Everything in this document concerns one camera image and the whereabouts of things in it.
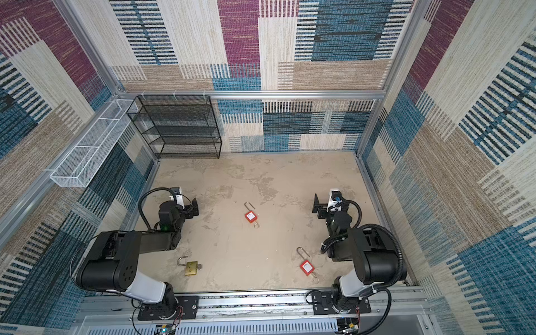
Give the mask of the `brass padlock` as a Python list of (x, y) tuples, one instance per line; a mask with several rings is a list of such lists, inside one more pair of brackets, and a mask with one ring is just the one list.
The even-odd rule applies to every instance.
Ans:
[(185, 276), (195, 276), (201, 269), (202, 265), (198, 261), (187, 261), (187, 256), (177, 259), (177, 265), (184, 268)]

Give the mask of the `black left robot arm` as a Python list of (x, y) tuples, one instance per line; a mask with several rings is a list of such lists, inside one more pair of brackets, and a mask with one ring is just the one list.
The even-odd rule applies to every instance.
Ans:
[(188, 219), (199, 215), (196, 198), (186, 197), (180, 187), (165, 188), (170, 199), (159, 206), (159, 222), (145, 231), (110, 230), (97, 234), (81, 247), (87, 254), (69, 265), (71, 280), (88, 292), (114, 293), (137, 301), (139, 321), (178, 324), (197, 316), (197, 296), (178, 297), (171, 283), (158, 281), (138, 268), (139, 256), (173, 251)]

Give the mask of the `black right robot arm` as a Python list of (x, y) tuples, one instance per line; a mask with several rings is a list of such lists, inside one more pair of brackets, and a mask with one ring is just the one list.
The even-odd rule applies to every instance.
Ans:
[(314, 196), (312, 212), (325, 221), (328, 231), (320, 253), (334, 262), (351, 262), (353, 269), (338, 276), (329, 297), (316, 297), (335, 314), (361, 309), (368, 298), (406, 278), (401, 244), (388, 229), (362, 223), (363, 212), (354, 200), (347, 200), (339, 189), (332, 189), (326, 203)]

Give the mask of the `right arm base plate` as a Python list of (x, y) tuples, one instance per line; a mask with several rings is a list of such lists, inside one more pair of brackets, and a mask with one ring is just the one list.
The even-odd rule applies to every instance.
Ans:
[(311, 290), (305, 295), (305, 300), (311, 304), (315, 315), (371, 313), (371, 306), (367, 300), (339, 297), (331, 292)]

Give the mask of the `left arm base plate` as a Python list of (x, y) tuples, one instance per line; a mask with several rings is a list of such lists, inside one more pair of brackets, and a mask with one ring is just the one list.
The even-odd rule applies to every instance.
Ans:
[(193, 320), (197, 316), (199, 296), (176, 296), (170, 302), (143, 304), (135, 317), (136, 321)]

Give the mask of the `white mesh wall basket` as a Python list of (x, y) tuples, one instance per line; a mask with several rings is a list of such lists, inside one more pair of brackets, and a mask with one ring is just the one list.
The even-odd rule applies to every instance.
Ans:
[(110, 103), (59, 163), (50, 179), (61, 188), (86, 188), (100, 170), (130, 123), (132, 101)]

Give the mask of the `aluminium front rail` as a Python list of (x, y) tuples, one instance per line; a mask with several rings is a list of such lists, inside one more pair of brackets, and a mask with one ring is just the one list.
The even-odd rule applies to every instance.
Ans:
[(327, 301), (314, 304), (317, 290), (254, 290), (182, 293), (185, 316), (138, 320), (139, 309), (126, 297), (86, 298), (70, 334), (347, 334), (362, 333), (382, 315), (376, 334), (441, 334), (439, 322), (420, 287), (395, 286), (378, 293), (362, 307), (337, 314)]

